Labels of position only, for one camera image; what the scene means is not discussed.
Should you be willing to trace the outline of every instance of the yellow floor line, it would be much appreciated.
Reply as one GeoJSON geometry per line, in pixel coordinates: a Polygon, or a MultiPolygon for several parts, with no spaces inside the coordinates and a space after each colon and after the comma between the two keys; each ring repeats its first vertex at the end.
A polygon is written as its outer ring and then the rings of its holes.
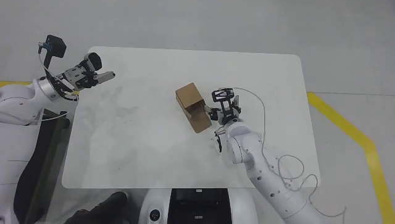
{"type": "Polygon", "coordinates": [[[0,81],[0,88],[5,85],[30,85],[29,81],[0,81]]]}
{"type": "Polygon", "coordinates": [[[395,214],[391,197],[389,195],[388,186],[385,181],[383,169],[381,169],[380,159],[376,150],[375,142],[365,136],[354,125],[348,122],[337,111],[325,103],[314,93],[307,93],[309,103],[314,106],[318,111],[333,122],[340,130],[349,135],[356,141],[365,151],[366,161],[368,163],[370,176],[375,188],[378,205],[383,219],[383,224],[394,224],[395,214]]]}

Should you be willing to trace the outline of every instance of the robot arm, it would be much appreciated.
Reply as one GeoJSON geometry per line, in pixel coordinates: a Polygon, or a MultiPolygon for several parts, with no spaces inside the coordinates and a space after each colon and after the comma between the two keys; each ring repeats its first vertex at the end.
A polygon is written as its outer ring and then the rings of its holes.
{"type": "Polygon", "coordinates": [[[94,52],[85,55],[83,61],[75,67],[56,77],[52,76],[48,70],[51,59],[62,58],[66,45],[62,39],[48,35],[45,43],[39,43],[39,54],[42,48],[47,50],[43,63],[46,76],[34,79],[29,86],[7,85],[0,88],[0,123],[28,125],[39,120],[41,109],[48,104],[60,99],[76,101],[76,98],[69,98],[67,94],[91,88],[115,77],[114,72],[96,73],[102,64],[100,57],[94,52]]]}
{"type": "MultiPolygon", "coordinates": [[[[213,92],[214,102],[221,102],[221,110],[211,109],[210,117],[219,118],[224,125],[227,139],[227,153],[234,164],[244,163],[247,176],[252,184],[278,212],[287,224],[324,224],[322,216],[311,203],[303,198],[301,191],[292,191],[297,186],[292,180],[283,180],[275,173],[278,172],[278,161],[266,149],[259,135],[252,132],[248,126],[238,118],[238,98],[235,102],[230,99],[235,95],[232,89],[221,89],[213,92]]],[[[291,175],[281,169],[285,178],[291,175]]]]}

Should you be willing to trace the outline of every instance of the white cable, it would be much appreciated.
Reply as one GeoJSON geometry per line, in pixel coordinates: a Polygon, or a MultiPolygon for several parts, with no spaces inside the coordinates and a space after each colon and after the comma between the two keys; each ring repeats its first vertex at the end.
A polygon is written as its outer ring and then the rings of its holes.
{"type": "Polygon", "coordinates": [[[41,65],[44,67],[44,69],[54,78],[56,78],[56,80],[58,80],[59,82],[63,83],[62,80],[60,80],[55,74],[53,74],[43,63],[43,61],[41,60],[41,54],[38,54],[38,59],[39,62],[41,63],[41,65]]]}
{"type": "MultiPolygon", "coordinates": [[[[78,96],[77,94],[72,94],[72,96],[76,96],[75,99],[77,100],[77,105],[78,105],[78,102],[80,101],[79,96],[78,96]]],[[[7,112],[0,111],[0,113],[6,114],[6,115],[8,115],[8,116],[11,116],[11,117],[13,117],[13,118],[16,118],[16,119],[18,119],[18,120],[21,120],[21,121],[27,122],[27,123],[31,123],[31,122],[43,122],[43,121],[48,121],[48,120],[55,120],[55,119],[57,119],[57,118],[66,116],[66,115],[68,114],[68,112],[66,112],[66,113],[64,113],[64,114],[61,114],[61,115],[56,116],[56,117],[53,117],[53,118],[47,118],[47,119],[41,119],[41,120],[24,120],[24,119],[22,119],[22,118],[19,118],[19,117],[17,117],[17,116],[14,116],[14,115],[12,115],[12,114],[7,113],[7,112]]]]}
{"type": "Polygon", "coordinates": [[[343,215],[343,224],[344,224],[344,219],[345,219],[345,216],[346,216],[347,207],[344,207],[344,210],[343,210],[342,212],[340,212],[339,214],[336,214],[336,215],[327,215],[327,214],[325,214],[325,213],[319,211],[319,210],[313,205],[313,202],[311,201],[311,197],[313,196],[313,194],[315,193],[315,191],[316,191],[317,188],[318,188],[318,178],[317,178],[317,176],[316,176],[315,174],[312,173],[312,174],[308,175],[307,177],[305,177],[304,180],[302,181],[300,187],[298,187],[298,189],[292,189],[291,187],[289,187],[289,186],[286,184],[285,180],[291,180],[291,181],[292,181],[292,180],[298,179],[298,178],[300,178],[301,176],[303,176],[305,166],[304,166],[304,163],[303,163],[303,161],[302,161],[301,159],[297,158],[296,156],[289,155],[289,154],[283,155],[283,156],[281,156],[280,158],[278,158],[278,161],[277,161],[278,173],[274,172],[274,167],[273,167],[272,165],[269,164],[269,162],[268,162],[268,160],[266,159],[266,156],[265,156],[265,154],[264,154],[264,144],[265,144],[265,138],[266,138],[266,107],[265,107],[265,103],[263,102],[263,100],[262,100],[259,96],[257,96],[257,95],[256,95],[255,93],[253,93],[252,91],[249,91],[248,89],[239,88],[239,87],[232,87],[232,88],[233,88],[233,89],[240,89],[240,90],[243,90],[243,91],[246,91],[246,92],[252,94],[253,96],[255,96],[255,97],[260,101],[260,103],[262,104],[262,107],[264,108],[264,135],[263,135],[263,138],[262,138],[262,150],[261,150],[261,153],[262,153],[262,155],[263,155],[263,157],[264,157],[264,159],[265,159],[265,161],[266,161],[266,164],[267,164],[267,167],[269,168],[269,170],[272,171],[275,175],[277,175],[277,176],[279,176],[279,177],[281,178],[282,182],[284,183],[285,188],[287,188],[287,189],[289,189],[289,190],[291,190],[291,191],[295,191],[295,192],[296,192],[296,191],[299,191],[299,190],[302,188],[302,186],[304,185],[304,183],[307,181],[307,179],[309,179],[309,177],[313,176],[313,177],[315,178],[315,188],[314,188],[314,190],[313,190],[313,191],[310,193],[310,195],[309,195],[309,202],[310,202],[310,204],[316,209],[316,211],[317,211],[318,213],[320,213],[321,215],[323,215],[323,216],[325,216],[325,217],[331,217],[331,218],[333,218],[333,217],[338,217],[338,216],[340,216],[340,215],[343,215]],[[280,162],[281,162],[281,159],[282,159],[282,158],[287,157],[287,156],[288,156],[288,157],[295,158],[295,159],[298,160],[298,161],[301,163],[301,165],[302,165],[302,173],[299,174],[297,177],[286,178],[286,177],[284,177],[284,176],[281,174],[281,170],[280,170],[280,165],[281,165],[281,163],[280,163],[280,162]]]}

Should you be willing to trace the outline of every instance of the floor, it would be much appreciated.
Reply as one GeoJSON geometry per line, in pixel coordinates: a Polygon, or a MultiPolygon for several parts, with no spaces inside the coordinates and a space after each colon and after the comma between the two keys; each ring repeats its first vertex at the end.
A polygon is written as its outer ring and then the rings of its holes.
{"type": "MultiPolygon", "coordinates": [[[[0,11],[0,80],[42,76],[35,55],[48,34],[68,47],[53,60],[56,73],[91,46],[296,54],[307,91],[375,142],[395,203],[395,0],[0,0],[0,11]]],[[[312,106],[310,114],[322,174],[317,207],[335,214],[346,205],[346,223],[389,223],[363,149],[312,106]]],[[[47,222],[63,223],[112,191],[58,184],[47,222]]],[[[134,220],[145,192],[130,191],[134,220]]],[[[255,200],[261,223],[281,223],[255,200]]]]}

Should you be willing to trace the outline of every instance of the brown cardboard box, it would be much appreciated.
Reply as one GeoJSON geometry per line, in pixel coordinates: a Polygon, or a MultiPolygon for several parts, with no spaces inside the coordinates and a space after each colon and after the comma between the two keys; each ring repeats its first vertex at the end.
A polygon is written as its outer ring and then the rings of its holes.
{"type": "Polygon", "coordinates": [[[204,112],[205,102],[194,83],[176,90],[175,96],[196,133],[200,133],[211,126],[210,118],[204,112]]]}

